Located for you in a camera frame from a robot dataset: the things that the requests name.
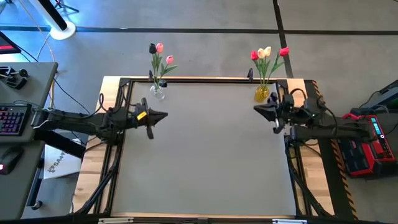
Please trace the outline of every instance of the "red device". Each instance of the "red device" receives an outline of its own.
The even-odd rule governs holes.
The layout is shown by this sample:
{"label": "red device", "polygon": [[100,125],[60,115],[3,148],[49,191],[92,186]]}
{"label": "red device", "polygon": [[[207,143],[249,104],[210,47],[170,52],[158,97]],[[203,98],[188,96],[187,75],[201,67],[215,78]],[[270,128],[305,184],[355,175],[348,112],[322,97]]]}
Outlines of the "red device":
{"label": "red device", "polygon": [[338,139],[341,155],[345,163],[345,169],[351,177],[369,177],[393,174],[397,161],[391,151],[390,145],[384,135],[377,116],[355,115],[348,113],[344,119],[366,119],[373,127],[373,133],[377,140],[370,144],[359,141]]}

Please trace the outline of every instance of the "flower vase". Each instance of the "flower vase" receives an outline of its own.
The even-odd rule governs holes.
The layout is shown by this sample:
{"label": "flower vase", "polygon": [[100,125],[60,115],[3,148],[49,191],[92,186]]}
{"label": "flower vase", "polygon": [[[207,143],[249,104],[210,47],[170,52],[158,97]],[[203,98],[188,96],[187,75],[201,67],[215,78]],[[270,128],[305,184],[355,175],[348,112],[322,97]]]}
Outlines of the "flower vase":
{"label": "flower vase", "polygon": [[163,88],[156,83],[150,87],[150,93],[158,100],[163,100],[165,97]]}
{"label": "flower vase", "polygon": [[264,102],[264,100],[268,97],[269,90],[266,86],[259,86],[256,89],[256,93],[254,94],[254,100],[258,103]]}

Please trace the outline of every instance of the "gray floor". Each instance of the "gray floor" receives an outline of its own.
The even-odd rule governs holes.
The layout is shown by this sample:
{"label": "gray floor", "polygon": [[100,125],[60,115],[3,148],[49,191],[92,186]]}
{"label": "gray floor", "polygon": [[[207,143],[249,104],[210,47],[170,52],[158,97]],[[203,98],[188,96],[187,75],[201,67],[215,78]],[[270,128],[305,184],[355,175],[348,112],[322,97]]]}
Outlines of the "gray floor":
{"label": "gray floor", "polygon": [[[41,26],[46,25],[27,0]],[[62,12],[66,20],[85,27],[168,27],[276,29],[271,0],[183,1],[65,1],[80,9]],[[285,29],[397,30],[398,3],[393,0],[280,0]],[[33,26],[18,3],[7,5],[0,26]],[[5,31],[21,47],[36,55],[43,43],[39,32]],[[397,35],[287,35],[293,75],[318,82],[327,105],[338,115],[360,105],[375,90],[397,79]],[[178,70],[173,75],[242,77],[252,67],[251,50],[280,47],[277,34],[137,34],[85,33],[71,39],[50,38],[60,64],[58,80],[66,91],[94,110],[105,75],[147,75],[150,42],[163,42]],[[0,61],[24,61],[20,55],[0,55]],[[51,61],[47,46],[40,61]],[[275,77],[286,77],[280,69]],[[83,112],[56,88],[55,104],[62,110]],[[65,214],[76,178],[45,180],[39,198],[46,207],[25,211],[24,217]],[[350,180],[359,217],[396,222],[398,179]]]}

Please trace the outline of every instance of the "desk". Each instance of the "desk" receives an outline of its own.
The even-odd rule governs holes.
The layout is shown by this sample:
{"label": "desk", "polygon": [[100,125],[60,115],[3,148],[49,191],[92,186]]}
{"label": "desk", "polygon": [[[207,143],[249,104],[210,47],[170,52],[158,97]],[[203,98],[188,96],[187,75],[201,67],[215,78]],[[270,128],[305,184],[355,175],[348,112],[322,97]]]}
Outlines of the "desk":
{"label": "desk", "polygon": [[[118,86],[119,82],[121,81],[122,77],[104,77],[103,84],[101,87],[101,92],[104,93],[104,107],[112,107],[116,102],[116,95],[118,93]],[[145,80],[147,77],[128,77],[128,78],[138,78],[141,80]],[[186,79],[196,79],[201,77],[184,77]],[[214,77],[215,80],[228,80],[229,78],[226,77]],[[306,88],[312,88],[314,90],[314,84],[311,81],[302,80],[302,79],[283,79],[287,81],[288,89],[293,90],[294,88],[301,88],[305,90]],[[294,93],[295,104],[296,106],[302,105],[303,96],[300,92]],[[98,141],[93,140],[89,143],[88,147],[98,144]],[[101,168],[103,166],[104,161],[104,154],[105,154],[106,146],[99,146],[89,151],[85,154],[80,176],[78,179],[78,183],[76,185],[75,196],[73,198],[73,203],[75,208],[80,208],[86,200],[90,197],[93,193],[94,189],[98,185]],[[304,174],[306,177],[306,182],[309,189],[313,192],[314,196],[318,199],[318,201],[323,205],[324,209],[330,213],[334,213],[335,208],[339,205],[339,203],[334,202],[332,203],[330,194],[329,194],[329,187],[334,186],[325,175],[324,165],[323,165],[323,158],[317,157],[316,154],[309,151],[309,149],[302,148],[301,150],[301,158],[304,165]],[[101,208],[100,211],[102,212],[105,209],[105,205],[108,199],[108,191],[109,191],[109,184],[104,191],[104,196],[101,200]],[[341,197],[341,201],[343,203],[347,203],[347,197],[344,195],[339,195]],[[302,194],[300,191],[297,191],[297,198],[298,198],[298,206],[300,207],[301,211],[304,211],[304,205],[302,202]],[[173,213],[115,213],[111,214],[112,217],[238,217],[238,218],[256,218],[256,217],[270,217],[270,216],[241,216],[241,215],[197,215],[197,214],[173,214]]]}
{"label": "desk", "polygon": [[[25,100],[44,106],[52,79],[57,71],[57,63],[0,63],[0,66],[11,66],[16,71],[24,68],[29,73],[28,82],[21,90],[9,88],[0,82],[0,103]],[[0,155],[11,145],[1,144]],[[22,147],[25,151],[15,169],[8,175],[0,175],[0,219],[2,220],[19,219],[22,216],[44,142],[24,143]]]}

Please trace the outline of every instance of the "keyboard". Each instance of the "keyboard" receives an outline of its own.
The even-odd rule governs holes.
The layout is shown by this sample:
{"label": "keyboard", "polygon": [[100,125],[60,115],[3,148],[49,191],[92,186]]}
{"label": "keyboard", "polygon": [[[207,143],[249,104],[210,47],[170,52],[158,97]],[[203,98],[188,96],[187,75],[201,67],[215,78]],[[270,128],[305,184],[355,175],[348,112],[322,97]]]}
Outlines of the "keyboard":
{"label": "keyboard", "polygon": [[0,103],[0,136],[21,136],[31,109],[31,104]]}

